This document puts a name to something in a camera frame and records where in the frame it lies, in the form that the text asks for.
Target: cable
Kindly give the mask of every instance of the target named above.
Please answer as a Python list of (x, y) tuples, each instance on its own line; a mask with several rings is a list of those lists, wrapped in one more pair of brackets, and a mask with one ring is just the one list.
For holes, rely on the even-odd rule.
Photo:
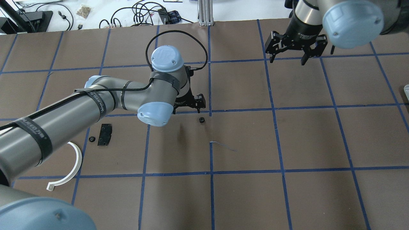
[(102, 24), (103, 21), (106, 21), (106, 23), (108, 23), (108, 26), (111, 28), (111, 24), (109, 24), (108, 20), (106, 20), (106, 19), (102, 19), (102, 20), (99, 22), (99, 28), (101, 28), (101, 24)]
[(20, 6), (22, 6), (23, 8), (30, 8), (30, 7), (33, 7), (33, 6), (35, 6), (35, 5), (40, 5), (40, 4), (48, 4), (48, 3), (59, 3), (59, 2), (64, 2), (64, 0), (59, 0), (59, 1), (56, 1), (56, 2), (40, 2), (40, 3), (36, 3), (36, 4), (33, 4), (33, 5), (30, 5), (30, 6), (23, 6), (23, 5), (21, 5), (20, 3), (18, 3)]
[(24, 13), (23, 9), (20, 9), (14, 0), (12, 0), (12, 2), (16, 5), (18, 11), (19, 11), (20, 13), (22, 13), (22, 14), (27, 18), (28, 23), (30, 24), (31, 28), (33, 29), (33, 32), (36, 33), (37, 30), (34, 28), (33, 24), (31, 23), (31, 21), (30, 21), (30, 19), (27, 17), (27, 15)]
[(121, 21), (120, 21), (119, 19), (117, 19), (117, 18), (114, 18), (114, 25), (115, 25), (115, 27), (117, 27), (117, 25), (115, 24), (115, 19), (118, 20), (118, 22), (119, 22), (119, 27), (122, 27)]
[(186, 19), (184, 19), (184, 18), (181, 18), (182, 20), (185, 20), (185, 21), (187, 21), (187, 22), (189, 22), (189, 23), (194, 23), (194, 22), (192, 22), (192, 21), (189, 21), (189, 20), (186, 20)]
[(70, 28), (71, 28), (71, 23), (70, 23), (70, 21), (67, 19), (67, 18), (65, 18), (66, 20), (67, 20), (67, 22), (68, 22), (68, 28), (65, 30), (65, 31), (68, 31), (68, 30), (70, 30)]
[[(0, 8), (0, 11), (1, 11), (1, 13), (4, 15), (4, 17), (6, 17), (6, 14), (1, 10), (1, 8)], [(17, 31), (14, 29), (14, 27), (11, 25), (11, 23), (9, 22), (9, 19), (7, 18), (7, 23), (10, 25), (10, 27), (13, 29), (13, 31), (14, 31), (14, 33), (17, 33)]]
[(72, 15), (72, 13), (71, 13), (70, 9), (68, 9), (68, 7), (66, 7), (66, 6), (63, 5), (63, 4), (59, 4), (59, 3), (45, 3), (45, 4), (43, 4), (43, 5), (39, 6), (39, 7), (37, 7), (36, 12), (38, 11), (38, 9), (39, 9), (40, 7), (43, 7), (43, 6), (46, 6), (46, 5), (59, 5), (59, 6), (65, 7), (65, 8), (68, 10), (68, 12), (71, 14), (72, 24), (71, 24), (71, 27), (70, 27), (69, 30), (72, 29), (72, 26), (74, 25), (74, 16)]
[(159, 36), (161, 36), (161, 35), (163, 35), (163, 34), (167, 34), (167, 33), (181, 33), (181, 34), (185, 34), (185, 35), (191, 37), (193, 40), (195, 40), (195, 41), (202, 47), (202, 49), (203, 49), (203, 51), (204, 51), (204, 54), (206, 55), (206, 61), (204, 62), (203, 66), (197, 67), (197, 68), (194, 68), (194, 69), (192, 68), (192, 70), (193, 70), (193, 71), (201, 70), (201, 69), (203, 69), (203, 68), (206, 66), (207, 61), (208, 61), (207, 50), (206, 50), (206, 48), (204, 47), (204, 45), (203, 45), (197, 38), (193, 37), (193, 35), (189, 34), (188, 32), (185, 32), (185, 31), (182, 31), (182, 30), (168, 30), (168, 31), (164, 31), (164, 32), (162, 32), (162, 33), (160, 33), (160, 34), (154, 36), (154, 37), (149, 41), (149, 43), (148, 43), (148, 45), (147, 45), (147, 47), (146, 47), (146, 50), (145, 50), (145, 58), (146, 58), (146, 62), (148, 63), (148, 66), (149, 66), (149, 68), (151, 69), (152, 72), (153, 72), (152, 64), (149, 62), (149, 58), (148, 58), (148, 49), (149, 49), (149, 46), (151, 45), (151, 43), (152, 43), (157, 37), (159, 37)]

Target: thin wire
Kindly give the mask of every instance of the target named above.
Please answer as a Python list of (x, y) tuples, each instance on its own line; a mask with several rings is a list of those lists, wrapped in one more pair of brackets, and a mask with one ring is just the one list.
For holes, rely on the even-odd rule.
[(161, 36), (161, 35), (163, 35), (163, 34), (167, 34), (167, 33), (181, 33), (181, 34), (185, 34), (185, 35), (191, 37), (193, 40), (195, 40), (195, 41), (202, 47), (202, 49), (204, 50), (204, 54), (206, 55), (206, 61), (204, 62), (203, 66), (197, 67), (197, 68), (194, 68), (194, 69), (192, 68), (192, 70), (193, 70), (193, 71), (201, 70), (201, 69), (203, 69), (203, 68), (206, 66), (207, 61), (208, 61), (207, 50), (206, 50), (206, 48), (204, 47), (204, 45), (203, 45), (197, 38), (195, 38), (193, 35), (189, 34), (188, 32), (185, 32), (185, 31), (182, 31), (182, 30), (168, 30), (168, 31), (164, 31), (164, 32), (162, 32), (162, 33), (160, 33), (160, 34), (154, 36), (154, 37), (149, 41), (148, 45), (146, 46), (145, 58), (146, 58), (146, 62), (148, 63), (148, 66), (149, 66), (149, 68), (151, 69), (152, 72), (153, 72), (152, 64), (150, 63), (149, 58), (148, 58), (148, 49), (149, 49), (149, 46), (151, 45), (151, 43), (152, 43), (157, 37), (159, 37), (159, 36)]
[(67, 18), (65, 18), (66, 20), (67, 20), (67, 22), (68, 22), (68, 28), (65, 30), (65, 31), (68, 31), (68, 30), (70, 30), (71, 29), (71, 23), (70, 23), (70, 20), (68, 20)]
[(11, 0), (11, 1), (16, 5), (18, 11), (21, 12), (21, 13), (27, 18), (28, 23), (30, 24), (31, 28), (33, 29), (33, 32), (36, 33), (37, 30), (34, 28), (33, 24), (31, 23), (31, 21), (30, 21), (30, 19), (27, 17), (27, 15), (23, 12), (22, 9), (20, 9), (20, 8), (18, 7), (18, 5), (16, 4), (16, 2), (15, 2), (14, 0)]
[(63, 5), (63, 4), (59, 4), (59, 3), (45, 3), (45, 4), (43, 4), (43, 5), (39, 6), (39, 7), (37, 7), (36, 12), (38, 11), (38, 9), (39, 9), (40, 7), (43, 7), (43, 6), (46, 6), (46, 5), (59, 5), (59, 6), (65, 7), (65, 8), (68, 10), (68, 12), (71, 14), (72, 24), (71, 24), (70, 30), (72, 29), (72, 26), (74, 25), (74, 16), (72, 15), (72, 13), (71, 13), (70, 9), (68, 9), (68, 7), (66, 7), (66, 6)]
[(14, 33), (17, 33), (17, 31), (14, 29), (14, 27), (11, 25), (11, 23), (9, 22), (9, 18), (7, 18), (6, 17), (6, 14), (1, 10), (1, 8), (0, 8), (0, 11), (1, 11), (1, 13), (4, 15), (4, 17), (7, 19), (6, 21), (7, 21), (7, 23), (10, 25), (10, 27), (13, 29), (13, 31), (14, 31)]
[(192, 22), (192, 21), (189, 21), (189, 20), (187, 20), (187, 19), (184, 19), (184, 18), (181, 18), (182, 20), (185, 20), (185, 21), (187, 21), (187, 22), (189, 22), (189, 23), (194, 23), (194, 22)]

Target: light blue joint cap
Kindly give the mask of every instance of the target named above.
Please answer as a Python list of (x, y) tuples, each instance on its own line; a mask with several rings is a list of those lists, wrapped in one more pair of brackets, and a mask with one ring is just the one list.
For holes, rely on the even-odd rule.
[(101, 78), (101, 77), (103, 77), (103, 76), (94, 75), (94, 76), (90, 77), (90, 78), (88, 79), (88, 81), (85, 82), (84, 88), (89, 88), (90, 86), (92, 86), (92, 85), (94, 84), (94, 82), (95, 82), (98, 78)]
[(375, 39), (384, 26), (382, 10), (366, 0), (348, 0), (332, 6), (322, 19), (330, 41), (352, 49)]
[(168, 123), (172, 112), (173, 106), (169, 103), (160, 101), (149, 102), (139, 107), (138, 118), (145, 124), (162, 127)]
[(155, 49), (151, 56), (152, 67), (164, 73), (174, 72), (182, 68), (184, 61), (176, 47), (163, 45)]

